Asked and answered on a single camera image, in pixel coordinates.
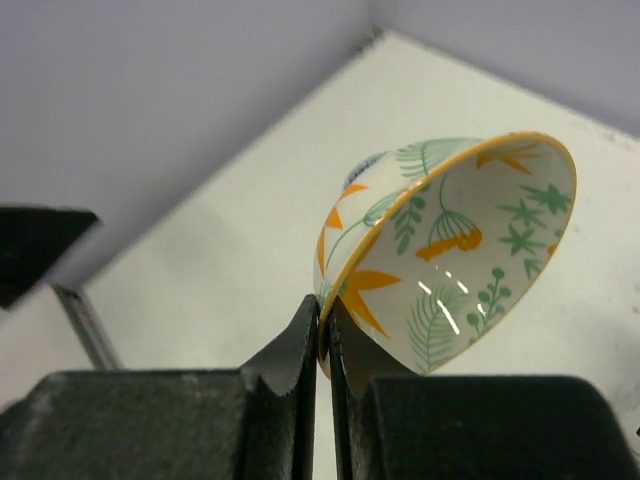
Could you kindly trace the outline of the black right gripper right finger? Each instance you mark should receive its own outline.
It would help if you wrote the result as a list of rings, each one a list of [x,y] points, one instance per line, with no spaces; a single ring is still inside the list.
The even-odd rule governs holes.
[[[596,389],[570,376],[420,376],[336,302],[327,320],[341,479],[635,479]]]

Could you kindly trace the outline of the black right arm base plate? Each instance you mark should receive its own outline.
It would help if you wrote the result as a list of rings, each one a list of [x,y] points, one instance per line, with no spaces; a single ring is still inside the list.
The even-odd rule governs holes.
[[[43,205],[1,206],[1,308],[11,309],[99,217],[90,210]]]

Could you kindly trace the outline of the cream bowl with star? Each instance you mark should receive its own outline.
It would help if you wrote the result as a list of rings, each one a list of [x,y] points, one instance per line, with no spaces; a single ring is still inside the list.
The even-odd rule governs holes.
[[[569,150],[539,132],[420,141],[361,162],[315,247],[321,368],[336,302],[416,373],[462,354],[549,263],[576,187]]]

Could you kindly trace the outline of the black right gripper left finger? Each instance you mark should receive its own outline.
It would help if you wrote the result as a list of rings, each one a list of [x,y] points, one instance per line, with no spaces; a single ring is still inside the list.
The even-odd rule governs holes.
[[[318,305],[233,369],[61,371],[1,416],[5,479],[308,479]]]

